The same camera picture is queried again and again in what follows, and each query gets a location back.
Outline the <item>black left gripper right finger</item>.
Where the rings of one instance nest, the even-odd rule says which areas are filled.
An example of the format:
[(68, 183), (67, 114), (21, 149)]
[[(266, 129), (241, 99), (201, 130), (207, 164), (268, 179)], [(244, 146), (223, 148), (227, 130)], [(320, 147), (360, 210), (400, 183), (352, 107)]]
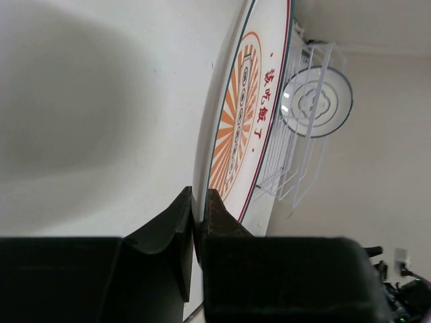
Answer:
[(391, 322), (366, 250), (347, 238), (255, 237), (207, 194), (201, 229), (207, 322)]

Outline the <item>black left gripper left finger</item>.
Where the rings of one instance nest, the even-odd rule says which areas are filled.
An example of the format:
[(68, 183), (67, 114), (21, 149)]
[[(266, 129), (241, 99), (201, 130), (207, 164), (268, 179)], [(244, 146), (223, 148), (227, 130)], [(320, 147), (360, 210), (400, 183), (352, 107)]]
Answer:
[(1, 239), (2, 322), (181, 322), (191, 188), (126, 237)]

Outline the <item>orange sunburst white plate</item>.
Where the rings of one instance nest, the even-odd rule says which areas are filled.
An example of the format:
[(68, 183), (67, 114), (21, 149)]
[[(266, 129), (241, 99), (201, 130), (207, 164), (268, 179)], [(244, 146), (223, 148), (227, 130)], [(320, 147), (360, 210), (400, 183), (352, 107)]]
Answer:
[(211, 193), (237, 220), (248, 209), (281, 98), (293, 11), (293, 1), (241, 1), (220, 47), (193, 172), (197, 255)]

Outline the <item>white plate with dark rings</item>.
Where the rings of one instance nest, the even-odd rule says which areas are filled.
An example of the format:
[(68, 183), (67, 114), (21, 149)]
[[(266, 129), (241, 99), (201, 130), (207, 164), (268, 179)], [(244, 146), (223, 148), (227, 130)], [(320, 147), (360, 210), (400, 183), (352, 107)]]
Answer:
[(284, 87), (280, 113), (294, 133), (321, 138), (334, 133), (348, 119), (354, 93), (347, 77), (337, 69), (303, 69)]

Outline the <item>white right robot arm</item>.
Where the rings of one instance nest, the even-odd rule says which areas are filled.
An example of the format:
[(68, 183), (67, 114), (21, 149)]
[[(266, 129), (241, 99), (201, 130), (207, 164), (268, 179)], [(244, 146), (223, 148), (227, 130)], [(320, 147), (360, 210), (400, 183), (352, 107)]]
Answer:
[(388, 282), (389, 266), (385, 261), (372, 264), (369, 259), (383, 253), (381, 246), (365, 249), (367, 257), (362, 263), (362, 275), (367, 288), (365, 322), (429, 322), (430, 280), (410, 269), (406, 249), (397, 248), (393, 269), (401, 278), (411, 281), (401, 284)]

